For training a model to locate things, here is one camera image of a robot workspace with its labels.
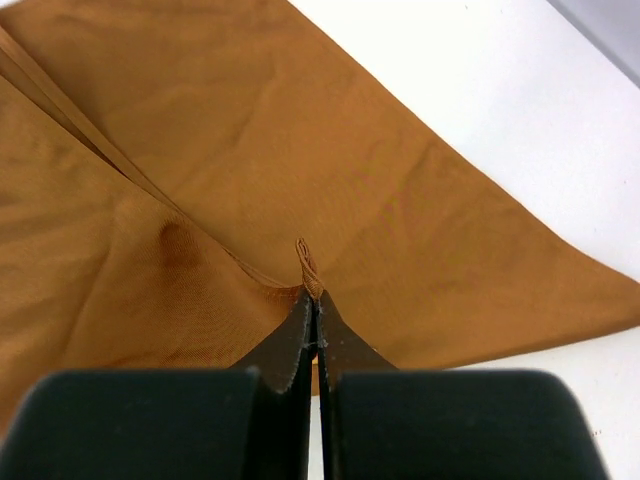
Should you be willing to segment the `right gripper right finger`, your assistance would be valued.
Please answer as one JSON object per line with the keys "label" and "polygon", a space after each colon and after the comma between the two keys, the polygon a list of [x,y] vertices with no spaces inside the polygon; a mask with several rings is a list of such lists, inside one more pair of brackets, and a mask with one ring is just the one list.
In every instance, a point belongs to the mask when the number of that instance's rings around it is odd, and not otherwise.
{"label": "right gripper right finger", "polygon": [[399,370],[314,304],[328,479],[604,479],[580,406],[539,370]]}

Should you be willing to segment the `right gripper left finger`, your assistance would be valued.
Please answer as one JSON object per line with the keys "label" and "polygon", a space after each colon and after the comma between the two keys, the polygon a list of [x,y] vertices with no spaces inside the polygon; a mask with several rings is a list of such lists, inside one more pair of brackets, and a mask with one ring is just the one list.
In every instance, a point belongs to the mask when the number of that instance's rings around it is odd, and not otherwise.
{"label": "right gripper left finger", "polygon": [[303,479],[314,305],[227,369],[67,370],[26,396],[5,479]]}

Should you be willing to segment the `brown cloth napkin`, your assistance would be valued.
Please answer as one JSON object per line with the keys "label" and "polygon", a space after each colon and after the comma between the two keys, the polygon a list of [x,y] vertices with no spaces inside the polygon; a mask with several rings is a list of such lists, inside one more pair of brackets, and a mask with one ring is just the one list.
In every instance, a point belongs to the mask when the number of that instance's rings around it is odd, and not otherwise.
{"label": "brown cloth napkin", "polygon": [[71,368],[228,367],[329,293],[401,368],[639,323],[286,1],[1,11],[1,422]]}

